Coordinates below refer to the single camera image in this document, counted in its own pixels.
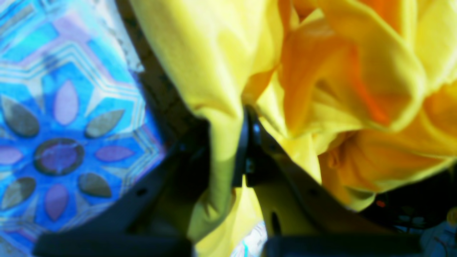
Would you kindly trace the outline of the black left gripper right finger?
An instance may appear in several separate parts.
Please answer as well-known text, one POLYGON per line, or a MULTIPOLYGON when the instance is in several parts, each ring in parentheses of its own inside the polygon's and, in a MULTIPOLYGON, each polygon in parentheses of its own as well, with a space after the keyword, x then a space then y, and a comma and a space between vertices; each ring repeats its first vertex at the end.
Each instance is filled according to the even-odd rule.
POLYGON ((414 257, 418 236, 378 226, 339 204, 294 163, 245 106, 233 186, 252 188, 267 230, 263 257, 414 257))

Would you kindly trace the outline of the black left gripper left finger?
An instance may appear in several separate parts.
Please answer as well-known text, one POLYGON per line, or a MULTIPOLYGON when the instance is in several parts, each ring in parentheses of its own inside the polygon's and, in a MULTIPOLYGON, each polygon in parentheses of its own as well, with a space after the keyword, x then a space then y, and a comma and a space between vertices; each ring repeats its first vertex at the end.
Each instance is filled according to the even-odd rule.
POLYGON ((194 257, 186 236, 208 186, 209 125, 188 130, 165 159, 100 215, 39 236, 36 257, 194 257))

